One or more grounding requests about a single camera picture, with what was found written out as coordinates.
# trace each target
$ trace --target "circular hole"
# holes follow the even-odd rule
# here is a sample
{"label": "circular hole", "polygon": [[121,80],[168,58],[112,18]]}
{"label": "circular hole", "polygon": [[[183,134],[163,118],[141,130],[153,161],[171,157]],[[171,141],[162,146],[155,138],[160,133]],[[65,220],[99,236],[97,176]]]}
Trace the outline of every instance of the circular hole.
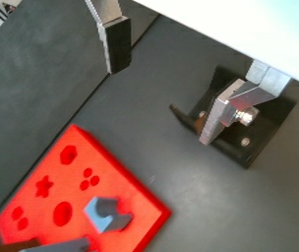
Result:
{"label": "circular hole", "polygon": [[24,209],[21,207],[17,207],[12,213],[13,221],[16,221],[22,216],[22,214],[24,214]]}
{"label": "circular hole", "polygon": [[53,223],[64,226],[72,219],[72,206],[68,202],[61,202],[53,210]]}
{"label": "circular hole", "polygon": [[83,172],[84,177],[89,177],[92,175],[92,168],[87,168]]}
{"label": "circular hole", "polygon": [[89,181],[84,180],[80,185],[81,190],[85,191],[89,188],[89,185],[91,185]]}
{"label": "circular hole", "polygon": [[18,226],[17,226],[18,231],[24,230],[28,226],[29,226],[29,220],[26,218],[21,218],[18,220]]}
{"label": "circular hole", "polygon": [[250,138],[243,138],[243,139],[242,139],[242,142],[240,142],[240,145],[242,145],[243,147],[246,147],[248,144],[250,144]]}
{"label": "circular hole", "polygon": [[77,150],[75,146],[67,146],[60,153],[61,164],[71,164],[77,156]]}
{"label": "circular hole", "polygon": [[92,186],[99,185],[99,183],[100,183],[100,177],[99,176],[93,176],[92,179],[91,179]]}

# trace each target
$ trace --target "star-shaped hole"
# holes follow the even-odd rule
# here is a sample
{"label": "star-shaped hole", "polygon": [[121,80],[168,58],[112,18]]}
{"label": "star-shaped hole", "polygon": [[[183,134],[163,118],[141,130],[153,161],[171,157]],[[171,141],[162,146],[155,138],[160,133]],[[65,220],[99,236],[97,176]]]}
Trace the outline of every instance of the star-shaped hole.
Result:
{"label": "star-shaped hole", "polygon": [[36,196],[46,198],[49,195],[49,188],[53,186],[53,182],[49,181],[49,176],[45,176],[40,182],[37,182]]}

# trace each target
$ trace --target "gray block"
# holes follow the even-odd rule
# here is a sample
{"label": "gray block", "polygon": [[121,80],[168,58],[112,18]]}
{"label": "gray block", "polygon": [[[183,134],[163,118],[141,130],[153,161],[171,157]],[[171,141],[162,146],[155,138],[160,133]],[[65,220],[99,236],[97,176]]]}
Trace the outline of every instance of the gray block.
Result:
{"label": "gray block", "polygon": [[28,248],[20,250],[20,252],[85,252],[89,248],[89,245],[89,240],[87,238],[80,238],[34,248]]}

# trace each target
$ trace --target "metal clamp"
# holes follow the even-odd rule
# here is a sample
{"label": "metal clamp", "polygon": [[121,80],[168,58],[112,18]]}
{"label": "metal clamp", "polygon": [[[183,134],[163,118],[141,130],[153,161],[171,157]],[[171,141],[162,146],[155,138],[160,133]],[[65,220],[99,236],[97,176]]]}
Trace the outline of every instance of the metal clamp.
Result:
{"label": "metal clamp", "polygon": [[108,72],[117,73],[131,63],[131,20],[121,15],[117,0],[85,0],[104,43]]}
{"label": "metal clamp", "polygon": [[254,105],[277,98],[291,80],[258,60],[246,77],[247,81],[238,79],[214,101],[199,135],[199,141],[204,145],[212,142],[235,121],[248,126],[259,114]]}

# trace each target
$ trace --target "metal bracket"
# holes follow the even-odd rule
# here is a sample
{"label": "metal bracket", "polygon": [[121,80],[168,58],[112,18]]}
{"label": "metal bracket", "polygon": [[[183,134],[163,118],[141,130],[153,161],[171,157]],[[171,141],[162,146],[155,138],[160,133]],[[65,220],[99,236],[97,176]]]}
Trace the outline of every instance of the metal bracket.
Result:
{"label": "metal bracket", "polygon": [[199,136],[200,143],[208,145],[224,127],[230,127],[238,120],[248,126],[259,114],[254,105],[275,99],[290,80],[287,75],[255,60],[247,81],[238,79],[214,101]]}
{"label": "metal bracket", "polygon": [[285,121],[295,102],[282,95],[258,104],[256,107],[236,111],[227,97],[236,93],[235,89],[239,89],[244,83],[240,76],[218,67],[210,88],[190,114],[186,115],[174,105],[171,109],[199,139],[202,133],[212,129],[207,135],[208,140],[212,138],[208,144],[211,143],[243,167],[248,167]]}
{"label": "metal bracket", "polygon": [[108,72],[117,73],[131,63],[131,20],[121,15],[117,0],[85,0],[97,22]]}

